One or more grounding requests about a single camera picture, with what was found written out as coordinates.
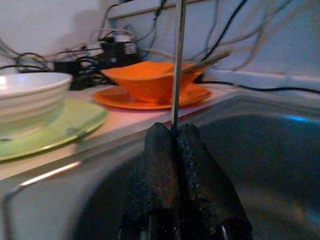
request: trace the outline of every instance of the white wall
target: white wall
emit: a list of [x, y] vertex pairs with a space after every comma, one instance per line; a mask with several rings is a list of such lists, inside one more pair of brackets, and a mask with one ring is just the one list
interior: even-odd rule
[[[19, 53], [56, 53], [87, 42], [118, 0], [1, 0], [0, 37]], [[0, 66], [12, 64], [0, 56]], [[12, 73], [5, 69], [1, 74]]]
[[[216, 0], [187, 5], [184, 55], [191, 56], [204, 47], [211, 27]], [[266, 9], [275, 8], [284, 0], [249, 0], [236, 17], [225, 39], [247, 33], [257, 26]], [[213, 43], [240, 0], [221, 0], [220, 18], [211, 42]], [[293, 0], [267, 26], [255, 58], [242, 70], [281, 73], [289, 75], [320, 76], [320, 1]], [[117, 20], [117, 26], [131, 24], [143, 36], [152, 24], [154, 12]], [[154, 48], [173, 53], [175, 9], [169, 8], [159, 17], [158, 34]], [[147, 47], [151, 37], [139, 43]], [[255, 37], [231, 45], [232, 56], [224, 60], [221, 68], [239, 66], [248, 56]]]

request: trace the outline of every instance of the orange plate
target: orange plate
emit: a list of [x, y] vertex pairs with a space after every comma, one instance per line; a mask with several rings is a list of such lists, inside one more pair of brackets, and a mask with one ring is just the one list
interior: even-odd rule
[[[186, 106], [195, 104], [211, 96], [211, 92], [202, 86], [191, 84], [180, 94], [179, 105]], [[93, 98], [107, 106], [136, 109], [136, 110], [160, 110], [171, 108], [170, 103], [150, 103], [135, 99], [122, 86], [97, 91]]]

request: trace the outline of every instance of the sink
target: sink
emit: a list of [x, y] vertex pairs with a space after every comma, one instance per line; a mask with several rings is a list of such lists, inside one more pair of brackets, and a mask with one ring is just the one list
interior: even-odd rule
[[[186, 123], [198, 126], [233, 182], [254, 240], [320, 239], [319, 109], [248, 94], [180, 118], [179, 124]], [[137, 149], [135, 156], [141, 152]], [[99, 182], [79, 212], [71, 239], [117, 239], [136, 159], [123, 160]]]

